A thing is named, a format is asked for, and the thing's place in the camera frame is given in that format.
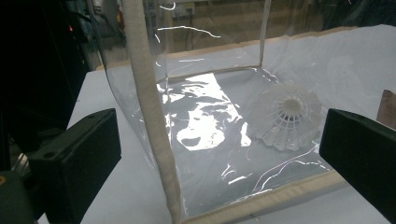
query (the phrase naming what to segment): brown object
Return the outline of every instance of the brown object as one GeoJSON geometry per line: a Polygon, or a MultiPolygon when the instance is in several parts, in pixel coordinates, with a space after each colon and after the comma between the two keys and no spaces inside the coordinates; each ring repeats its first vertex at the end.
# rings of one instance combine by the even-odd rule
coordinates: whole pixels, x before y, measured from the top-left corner
{"type": "Polygon", "coordinates": [[[396,94],[384,90],[376,120],[392,129],[396,129],[396,94]]]}

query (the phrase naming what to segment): brass screw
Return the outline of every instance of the brass screw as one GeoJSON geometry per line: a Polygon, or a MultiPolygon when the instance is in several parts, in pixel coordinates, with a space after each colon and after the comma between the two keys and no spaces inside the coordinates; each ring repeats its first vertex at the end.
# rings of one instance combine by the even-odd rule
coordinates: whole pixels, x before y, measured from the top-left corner
{"type": "Polygon", "coordinates": [[[0,186],[2,186],[4,183],[6,183],[6,177],[3,175],[0,175],[0,186]]]}

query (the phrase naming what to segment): white table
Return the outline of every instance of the white table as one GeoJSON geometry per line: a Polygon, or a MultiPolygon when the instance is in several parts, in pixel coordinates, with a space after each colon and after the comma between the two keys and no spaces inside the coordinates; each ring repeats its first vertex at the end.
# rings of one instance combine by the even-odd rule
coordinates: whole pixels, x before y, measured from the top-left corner
{"type": "MultiPolygon", "coordinates": [[[[94,199],[82,223],[171,223],[158,173],[149,167],[143,148],[108,86],[104,70],[85,77],[69,127],[91,113],[116,108],[122,159],[94,199]]],[[[48,223],[43,216],[39,223],[48,223]]],[[[352,187],[240,223],[389,223],[352,187]]]]}

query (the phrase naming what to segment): plastic wrap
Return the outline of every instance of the plastic wrap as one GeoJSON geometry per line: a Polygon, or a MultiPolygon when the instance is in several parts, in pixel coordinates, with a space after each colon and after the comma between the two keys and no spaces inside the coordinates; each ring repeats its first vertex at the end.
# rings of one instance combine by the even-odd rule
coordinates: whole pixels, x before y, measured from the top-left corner
{"type": "MultiPolygon", "coordinates": [[[[393,20],[367,14],[382,13],[381,4],[145,6],[181,188],[180,221],[329,172],[332,167],[318,154],[327,110],[375,119],[383,90],[396,91],[393,20]],[[336,10],[343,13],[336,16],[336,10]]],[[[131,66],[109,65],[106,72],[155,167],[131,66]]]]}

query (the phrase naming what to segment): white shuttlecock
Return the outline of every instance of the white shuttlecock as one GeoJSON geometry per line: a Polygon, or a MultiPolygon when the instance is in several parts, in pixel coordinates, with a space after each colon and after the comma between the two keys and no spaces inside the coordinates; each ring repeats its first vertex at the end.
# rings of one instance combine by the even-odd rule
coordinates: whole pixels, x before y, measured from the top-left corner
{"type": "Polygon", "coordinates": [[[275,84],[253,107],[250,125],[256,137],[279,150],[298,150],[318,133],[321,103],[317,95],[291,82],[275,84]]]}

